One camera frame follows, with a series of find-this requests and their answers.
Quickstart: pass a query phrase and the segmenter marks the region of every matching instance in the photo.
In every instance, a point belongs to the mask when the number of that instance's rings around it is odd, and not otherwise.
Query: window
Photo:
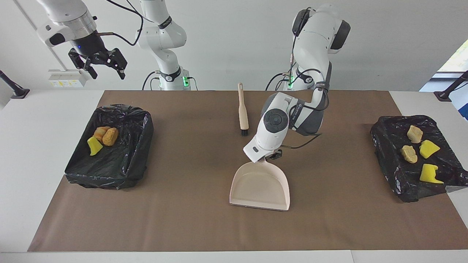
[[[465,72],[468,70],[468,40],[449,58],[449,60],[439,69],[439,73],[444,72]]]

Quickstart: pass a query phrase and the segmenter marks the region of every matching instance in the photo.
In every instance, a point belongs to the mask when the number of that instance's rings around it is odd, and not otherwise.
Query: white table surface
[[[468,262],[468,250],[26,253],[103,91],[31,91],[0,111],[0,262]],[[464,168],[468,123],[431,93],[391,92],[403,115],[437,123]],[[468,226],[468,189],[449,193]]]

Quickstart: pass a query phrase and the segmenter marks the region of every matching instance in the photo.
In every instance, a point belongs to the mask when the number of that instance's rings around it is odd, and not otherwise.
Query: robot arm
[[[305,102],[284,93],[275,93],[267,99],[257,134],[244,147],[252,162],[274,154],[288,129],[303,136],[317,134],[323,110],[329,103],[331,63],[328,54],[341,49],[350,29],[348,23],[337,19],[331,4],[323,4],[316,11],[299,12],[292,29],[297,37],[293,53],[298,67],[292,74],[292,84],[286,84],[285,90],[312,89],[312,101]]]
[[[140,0],[140,3],[144,16],[157,26],[144,27],[138,45],[149,50],[156,59],[162,76],[161,88],[190,89],[190,83],[186,80],[189,72],[179,65],[176,54],[169,50],[185,45],[185,30],[172,20],[165,0]]]
[[[107,50],[97,33],[95,16],[81,0],[37,0],[45,9],[49,22],[37,29],[39,38],[49,47],[70,42],[68,55],[77,69],[84,69],[93,79],[97,73],[91,66],[106,65],[115,69],[121,79],[127,61],[119,49]]]

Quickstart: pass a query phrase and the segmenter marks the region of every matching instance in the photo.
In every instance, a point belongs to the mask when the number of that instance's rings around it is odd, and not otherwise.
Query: brown paper mat
[[[154,137],[145,178],[126,190],[62,179],[29,251],[467,249],[468,230],[447,194],[405,204],[382,175],[369,130],[400,112],[389,92],[330,91],[320,136],[272,161],[286,174],[288,212],[232,206],[229,190],[270,92],[106,91],[99,105],[148,110]],[[310,100],[309,91],[294,96]],[[309,138],[289,131],[284,144]]]

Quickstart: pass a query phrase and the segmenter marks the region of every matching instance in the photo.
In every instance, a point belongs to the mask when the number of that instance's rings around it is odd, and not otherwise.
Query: dustpan
[[[276,165],[266,161],[246,163],[234,175],[229,203],[287,211],[290,203],[288,180]]]

